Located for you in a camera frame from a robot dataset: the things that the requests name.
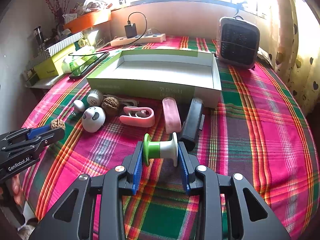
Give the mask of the walnut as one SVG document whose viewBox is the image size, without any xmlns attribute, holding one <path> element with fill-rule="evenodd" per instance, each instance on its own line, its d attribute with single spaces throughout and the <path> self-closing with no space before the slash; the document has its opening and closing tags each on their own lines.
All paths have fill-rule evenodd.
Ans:
<svg viewBox="0 0 320 240">
<path fill-rule="evenodd" d="M 116 116 L 119 112 L 120 102 L 117 98 L 108 96 L 103 99 L 101 107 L 106 115 Z"/>
<path fill-rule="evenodd" d="M 63 130 L 65 130 L 66 125 L 65 125 L 65 122 L 61 119 L 53 119 L 50 122 L 50 128 L 51 129 L 62 128 Z"/>
</svg>

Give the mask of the green white spool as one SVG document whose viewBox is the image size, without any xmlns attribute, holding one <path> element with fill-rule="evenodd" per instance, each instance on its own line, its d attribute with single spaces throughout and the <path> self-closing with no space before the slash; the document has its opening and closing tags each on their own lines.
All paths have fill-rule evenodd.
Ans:
<svg viewBox="0 0 320 240">
<path fill-rule="evenodd" d="M 169 141 L 151 141 L 150 135 L 146 133 L 143 140 L 143 162 L 150 165 L 150 159 L 171 159 L 173 166 L 178 165 L 178 139 L 177 134 L 172 134 Z"/>
</svg>

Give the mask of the small white egg toy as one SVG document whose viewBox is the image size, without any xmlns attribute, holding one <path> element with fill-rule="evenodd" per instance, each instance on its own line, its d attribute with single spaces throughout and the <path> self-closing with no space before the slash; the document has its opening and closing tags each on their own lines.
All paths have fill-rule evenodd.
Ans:
<svg viewBox="0 0 320 240">
<path fill-rule="evenodd" d="M 73 102 L 73 112 L 78 114 L 86 110 L 85 104 L 81 100 L 75 100 Z"/>
</svg>

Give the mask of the white panda figurine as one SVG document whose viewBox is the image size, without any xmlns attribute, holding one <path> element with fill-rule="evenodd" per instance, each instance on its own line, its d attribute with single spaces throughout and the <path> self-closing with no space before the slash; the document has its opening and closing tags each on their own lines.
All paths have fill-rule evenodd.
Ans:
<svg viewBox="0 0 320 240">
<path fill-rule="evenodd" d="M 82 126 L 89 133 L 97 132 L 104 124 L 106 114 L 101 107 L 92 106 L 86 109 L 82 115 Z"/>
</svg>

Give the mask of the black rectangular flashlight device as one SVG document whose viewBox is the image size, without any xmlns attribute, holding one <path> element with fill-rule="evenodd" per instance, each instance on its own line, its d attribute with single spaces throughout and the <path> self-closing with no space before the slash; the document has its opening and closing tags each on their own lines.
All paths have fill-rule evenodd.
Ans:
<svg viewBox="0 0 320 240">
<path fill-rule="evenodd" d="M 203 101 L 199 98 L 193 98 L 178 137 L 178 140 L 184 143 L 188 152 L 192 151 L 196 146 L 199 130 L 204 120 L 202 112 Z"/>
</svg>

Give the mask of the white round plug cap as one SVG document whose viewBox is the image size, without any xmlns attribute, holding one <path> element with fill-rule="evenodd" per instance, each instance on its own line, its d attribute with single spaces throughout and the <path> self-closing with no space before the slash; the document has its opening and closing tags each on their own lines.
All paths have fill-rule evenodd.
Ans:
<svg viewBox="0 0 320 240">
<path fill-rule="evenodd" d="M 87 96 L 87 102 L 90 106 L 101 106 L 103 99 L 103 93 L 97 89 L 90 90 Z"/>
</svg>

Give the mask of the pink oblong case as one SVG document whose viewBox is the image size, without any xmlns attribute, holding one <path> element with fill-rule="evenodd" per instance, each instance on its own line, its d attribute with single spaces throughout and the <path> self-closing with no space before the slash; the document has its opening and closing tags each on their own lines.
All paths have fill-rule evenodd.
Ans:
<svg viewBox="0 0 320 240">
<path fill-rule="evenodd" d="M 180 132 L 182 126 L 176 100 L 166 97 L 162 100 L 162 106 L 166 133 Z"/>
</svg>

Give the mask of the pink white clip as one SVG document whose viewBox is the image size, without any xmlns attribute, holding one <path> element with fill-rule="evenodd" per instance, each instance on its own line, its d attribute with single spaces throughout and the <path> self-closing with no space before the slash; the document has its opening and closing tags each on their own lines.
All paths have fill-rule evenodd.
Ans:
<svg viewBox="0 0 320 240">
<path fill-rule="evenodd" d="M 149 128 L 155 124 L 155 114 L 149 107 L 131 107 L 123 108 L 125 115 L 121 115 L 119 120 L 122 124 Z"/>
</svg>

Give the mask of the yellow green box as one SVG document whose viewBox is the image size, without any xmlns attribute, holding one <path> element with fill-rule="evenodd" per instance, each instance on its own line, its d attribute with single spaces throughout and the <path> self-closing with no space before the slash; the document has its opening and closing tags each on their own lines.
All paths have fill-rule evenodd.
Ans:
<svg viewBox="0 0 320 240">
<path fill-rule="evenodd" d="M 37 58 L 34 59 L 33 69 L 38 75 L 39 79 L 46 79 L 63 74 L 62 62 L 68 54 L 75 52 L 75 45 L 71 44 L 56 54 L 50 56 L 48 51 L 42 52 Z"/>
</svg>

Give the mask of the striped white box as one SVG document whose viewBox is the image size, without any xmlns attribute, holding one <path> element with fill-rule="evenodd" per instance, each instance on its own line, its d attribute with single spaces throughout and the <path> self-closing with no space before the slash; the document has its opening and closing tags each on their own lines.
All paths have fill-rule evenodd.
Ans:
<svg viewBox="0 0 320 240">
<path fill-rule="evenodd" d="M 71 44 L 78 42 L 83 37 L 84 37 L 84 35 L 82 32 L 78 32 L 76 34 L 73 34 L 73 35 L 57 42 L 56 44 L 50 46 L 49 48 L 47 48 L 43 52 L 43 55 L 51 57 L 51 56 L 57 54 L 58 52 L 60 52 L 61 50 L 65 49 L 66 47 L 70 46 Z"/>
</svg>

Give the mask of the green white cardboard box tray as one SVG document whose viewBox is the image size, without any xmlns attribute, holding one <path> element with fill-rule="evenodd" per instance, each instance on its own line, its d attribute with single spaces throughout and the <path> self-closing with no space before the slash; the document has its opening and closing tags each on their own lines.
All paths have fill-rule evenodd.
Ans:
<svg viewBox="0 0 320 240">
<path fill-rule="evenodd" d="M 222 90 L 214 54 L 192 50 L 117 51 L 89 74 L 87 82 L 104 94 L 172 97 L 178 103 L 199 98 L 209 108 L 217 106 Z"/>
</svg>

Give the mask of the grey black portable heater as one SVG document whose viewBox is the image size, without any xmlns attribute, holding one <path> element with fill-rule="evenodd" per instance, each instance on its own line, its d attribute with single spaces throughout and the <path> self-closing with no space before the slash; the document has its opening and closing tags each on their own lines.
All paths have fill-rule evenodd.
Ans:
<svg viewBox="0 0 320 240">
<path fill-rule="evenodd" d="M 260 42 L 259 28 L 241 16 L 222 17 L 216 39 L 217 58 L 245 69 L 254 68 Z"/>
</svg>

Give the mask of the white power strip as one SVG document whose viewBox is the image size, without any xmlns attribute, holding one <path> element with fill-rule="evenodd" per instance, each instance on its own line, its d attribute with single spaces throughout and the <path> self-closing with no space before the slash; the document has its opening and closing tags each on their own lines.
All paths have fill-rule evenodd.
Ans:
<svg viewBox="0 0 320 240">
<path fill-rule="evenodd" d="M 162 43 L 166 41 L 166 35 L 165 34 L 152 34 L 152 35 L 137 35 L 132 38 L 127 37 L 118 37 L 113 39 L 110 42 L 110 45 L 113 47 L 116 46 L 125 46 L 129 44 L 145 44 L 145 43 Z"/>
</svg>

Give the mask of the black hook on sill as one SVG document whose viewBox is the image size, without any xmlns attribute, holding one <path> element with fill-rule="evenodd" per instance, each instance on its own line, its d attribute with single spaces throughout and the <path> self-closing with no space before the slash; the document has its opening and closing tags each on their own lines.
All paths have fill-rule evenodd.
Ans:
<svg viewBox="0 0 320 240">
<path fill-rule="evenodd" d="M 245 10 L 245 8 L 244 8 L 244 5 L 245 5 L 245 4 L 247 4 L 246 1 L 240 2 L 240 3 L 237 3 L 237 4 L 236 4 L 236 13 L 235 13 L 234 17 L 238 15 L 238 13 L 239 13 L 240 10 L 242 10 L 242 11 Z"/>
</svg>

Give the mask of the cream heart-pattern curtain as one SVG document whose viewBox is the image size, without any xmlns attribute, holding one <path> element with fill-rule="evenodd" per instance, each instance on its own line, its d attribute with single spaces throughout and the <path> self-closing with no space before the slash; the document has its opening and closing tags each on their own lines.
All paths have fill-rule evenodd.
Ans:
<svg viewBox="0 0 320 240">
<path fill-rule="evenodd" d="M 319 21 L 305 0 L 277 0 L 275 70 L 304 115 L 319 104 Z"/>
</svg>

